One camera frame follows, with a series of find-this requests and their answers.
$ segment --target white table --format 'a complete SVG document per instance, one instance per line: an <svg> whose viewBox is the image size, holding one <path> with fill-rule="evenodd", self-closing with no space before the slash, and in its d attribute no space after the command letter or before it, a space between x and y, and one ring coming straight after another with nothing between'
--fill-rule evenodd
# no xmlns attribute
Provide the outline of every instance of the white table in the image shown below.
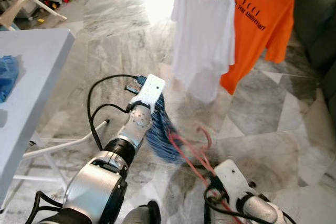
<svg viewBox="0 0 336 224"><path fill-rule="evenodd" d="M0 205L29 141L43 147L35 129L74 41L68 29L0 32L0 57L12 55L19 63L15 86L0 103ZM66 186L50 154L44 156Z"/></svg>

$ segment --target black cable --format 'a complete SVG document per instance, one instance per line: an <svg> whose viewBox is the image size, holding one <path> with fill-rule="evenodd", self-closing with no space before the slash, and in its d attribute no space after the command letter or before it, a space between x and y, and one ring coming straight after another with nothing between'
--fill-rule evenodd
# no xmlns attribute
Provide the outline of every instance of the black cable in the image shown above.
<svg viewBox="0 0 336 224"><path fill-rule="evenodd" d="M33 208L32 208L32 211L26 221L26 224L31 224L37 214L37 212L39 212L39 208L41 208L39 206L40 204L40 200L43 199L45 202L55 206L55 207L58 207L58 208L62 208L63 205L53 199L50 199L47 195L45 195L43 192L41 191L38 191L35 195L35 200L34 200L34 205L33 205Z"/></svg>
<svg viewBox="0 0 336 224"><path fill-rule="evenodd" d="M204 203L204 224L211 224L211 211L207 203Z"/></svg>
<svg viewBox="0 0 336 224"><path fill-rule="evenodd" d="M241 218L244 218L244 219L248 219L248 220L253 220L253 221L256 221L260 224L272 224L270 222L267 222L265 220L262 220L262 219L259 219L257 217L254 217L254 216L251 216L251 215L246 215L246 214L241 214L240 212L233 212L233 211L227 211L227 210L223 210L223 209L220 209L216 206L214 206L210 201L209 199L207 198L206 194L203 194L203 197L204 197L204 200L205 200L205 203L213 210L217 211L217 212L220 212L222 214L225 214L225 215L231 215L231 216L236 216L236 217L241 217Z"/></svg>
<svg viewBox="0 0 336 224"><path fill-rule="evenodd" d="M100 142L100 139L99 139L99 136L97 134L97 131L93 125L93 118L91 116L91 110L90 110L90 103L91 103L91 95L92 95L92 92L93 92L93 89L95 88L95 86L97 86L99 83L101 83L102 81L106 81L108 79L112 79L112 78L116 78L116 77L130 77L130 78L134 78L136 79L136 76L132 76L130 74L115 74L114 76L107 76L103 79L100 79L99 81L95 82L90 90L89 90L89 94L88 94L88 101L87 101L87 112L88 112L88 119L89 119L89 124L90 124L90 128L91 128L91 132L92 132L92 136L93 138L95 139L95 142L99 148L99 150L103 150L103 147L101 145L101 142Z"/></svg>
<svg viewBox="0 0 336 224"><path fill-rule="evenodd" d="M127 113L126 110L122 109L122 108L119 107L118 105L115 105L115 104L113 104L113 103L105 103L105 104L103 104L103 105L100 105L98 108L96 108L96 110L95 110L94 113L92 114L92 117L91 117L92 120L95 119L95 116L96 116L96 114L98 113L98 111L99 111L100 109L106 107L106 106L112 106L112 107L117 108L117 109L120 110L121 112Z"/></svg>
<svg viewBox="0 0 336 224"><path fill-rule="evenodd" d="M239 212L233 212L233 211L227 211L227 210L223 210L223 209L220 209L218 207L216 207L215 205L213 205L209 199L207 198L207 193L208 191L210 190L210 188L208 187L204 193L203 193L203 197L204 197L204 200L205 200L205 204L208 205L211 209L217 211L217 212L220 212L222 214L225 214L225 215L231 215L231 216L236 216L236 217L242 217L244 219L248 219L248 220L253 220L253 221L256 221L258 223L261 223L261 224L271 224L265 220L262 220L262 219L259 219L257 217L254 217L254 216L251 216L251 215L246 215L246 214L241 214ZM286 214L285 212L282 212L283 215L293 224L296 224L296 222L288 215Z"/></svg>
<svg viewBox="0 0 336 224"><path fill-rule="evenodd" d="M49 206L38 207L38 211L60 212L61 210L62 210L62 208L59 208L59 207L49 207Z"/></svg>
<svg viewBox="0 0 336 224"><path fill-rule="evenodd" d="M282 211L282 213L283 213L283 216L289 219L290 222L292 222L293 224L296 224L296 222L288 214L286 214L284 211Z"/></svg>

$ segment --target white plastic bracket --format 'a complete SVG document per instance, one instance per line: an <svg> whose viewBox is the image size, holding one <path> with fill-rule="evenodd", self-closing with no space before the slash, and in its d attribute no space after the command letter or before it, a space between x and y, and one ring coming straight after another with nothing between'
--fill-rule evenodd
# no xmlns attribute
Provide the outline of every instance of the white plastic bracket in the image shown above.
<svg viewBox="0 0 336 224"><path fill-rule="evenodd" d="M246 193L257 194L257 192L248 185L246 178L233 160L227 159L216 166L215 173L223 183L230 197L229 205L232 211L237 211L237 200L242 199Z"/></svg>
<svg viewBox="0 0 336 224"><path fill-rule="evenodd" d="M159 77L150 74L148 75L146 82L142 86L138 95L133 97L130 101L130 104L133 104L137 101L141 101L151 108L151 113L154 113L155 104L159 99L166 82Z"/></svg>

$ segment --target gray marble tile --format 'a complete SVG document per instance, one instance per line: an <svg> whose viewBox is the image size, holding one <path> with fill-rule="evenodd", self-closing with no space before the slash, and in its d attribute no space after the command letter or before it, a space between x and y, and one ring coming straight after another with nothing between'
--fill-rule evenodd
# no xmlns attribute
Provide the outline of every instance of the gray marble tile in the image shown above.
<svg viewBox="0 0 336 224"><path fill-rule="evenodd" d="M296 130L302 123L304 115L309 110L309 105L287 92L283 103L282 112L277 131Z"/></svg>
<svg viewBox="0 0 336 224"><path fill-rule="evenodd" d="M286 91L260 71L244 77L228 115L245 135L276 132Z"/></svg>
<svg viewBox="0 0 336 224"><path fill-rule="evenodd" d="M275 83L279 84L281 77L282 77L282 73L273 73L273 72L266 72L266 71L262 71L265 75L267 75L269 78L271 78Z"/></svg>
<svg viewBox="0 0 336 224"><path fill-rule="evenodd" d="M307 105L312 105L316 100L317 80L315 78L285 74L281 77L280 86Z"/></svg>
<svg viewBox="0 0 336 224"><path fill-rule="evenodd" d="M65 6L62 6L58 13L66 16L68 19L65 22L79 22L84 19L85 0L73 0Z"/></svg>
<svg viewBox="0 0 336 224"><path fill-rule="evenodd" d="M57 28L68 28L77 37L78 33L84 28L84 24L83 20L78 22L62 22L57 25Z"/></svg>
<svg viewBox="0 0 336 224"><path fill-rule="evenodd" d="M299 177L298 186L305 187L305 186L308 186L308 184L302 178Z"/></svg>
<svg viewBox="0 0 336 224"><path fill-rule="evenodd" d="M296 223L333 223L336 193L326 186L315 185L284 189L272 195L272 202Z"/></svg>
<svg viewBox="0 0 336 224"><path fill-rule="evenodd" d="M217 139L225 139L229 137L240 137L244 136L243 132L232 122L232 120L227 115L223 121L222 128L220 132L216 134Z"/></svg>
<svg viewBox="0 0 336 224"><path fill-rule="evenodd" d="M155 172L160 170L158 166L160 165L151 162L133 162L126 180L129 188L125 197L132 197L133 194L136 194L143 186L152 181Z"/></svg>
<svg viewBox="0 0 336 224"><path fill-rule="evenodd" d="M91 40L88 72L96 78L111 71L145 76L158 73L158 63L169 58L173 29L167 20L147 29Z"/></svg>
<svg viewBox="0 0 336 224"><path fill-rule="evenodd" d="M323 185L329 186L331 189L336 190L336 162L334 161L323 175L320 182Z"/></svg>
<svg viewBox="0 0 336 224"><path fill-rule="evenodd" d="M84 34L77 36L61 71L47 105L41 115L38 131L41 131L53 115L64 104L84 104L84 79L88 53L88 38Z"/></svg>
<svg viewBox="0 0 336 224"><path fill-rule="evenodd" d="M259 192L298 186L298 145L291 132L219 139L219 162L234 160Z"/></svg>
<svg viewBox="0 0 336 224"><path fill-rule="evenodd" d="M211 220L216 224L235 224L237 223L232 216L224 215L220 212L211 211Z"/></svg>
<svg viewBox="0 0 336 224"><path fill-rule="evenodd" d="M143 0L89 0L84 24L93 39L139 30L149 20Z"/></svg>
<svg viewBox="0 0 336 224"><path fill-rule="evenodd" d="M147 178L150 181L142 185L141 182L144 179L141 170L135 170L135 173L138 173L137 180L130 181L128 176L129 185L133 187L126 192L125 203L117 223L120 223L131 209L146 204L151 199L154 199L160 206L162 223L192 223L189 220L197 211L197 221L203 221L203 206L200 209L195 199L197 198L197 201L202 203L204 186L188 167L152 164L150 171L151 176Z"/></svg>
<svg viewBox="0 0 336 224"><path fill-rule="evenodd" d="M299 176L308 184L320 181L335 159L336 134L322 92L293 133L299 144Z"/></svg>
<svg viewBox="0 0 336 224"><path fill-rule="evenodd" d="M275 64L265 60L266 51L262 53L260 59L254 68L262 71L286 73L294 76L318 77L319 75L313 70L306 58L304 48L288 46L285 61Z"/></svg>
<svg viewBox="0 0 336 224"><path fill-rule="evenodd" d="M194 223L203 224L204 223L204 199L203 191L205 186L198 179L195 182L192 190L186 195L184 200L184 212L187 216L186 222L184 223Z"/></svg>

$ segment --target white chair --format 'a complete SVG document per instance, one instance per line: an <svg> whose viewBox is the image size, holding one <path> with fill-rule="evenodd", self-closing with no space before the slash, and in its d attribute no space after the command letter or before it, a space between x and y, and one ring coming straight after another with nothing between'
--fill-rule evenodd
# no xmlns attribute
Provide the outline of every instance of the white chair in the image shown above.
<svg viewBox="0 0 336 224"><path fill-rule="evenodd" d="M23 5L29 0L15 0L15 2L0 16L0 25L6 27L8 30L14 30L11 27L13 20ZM50 9L48 6L40 2L39 0L31 0L37 5L39 5L44 10L50 12L52 15L59 18L60 21L66 21L67 18L55 12L54 10Z"/></svg>

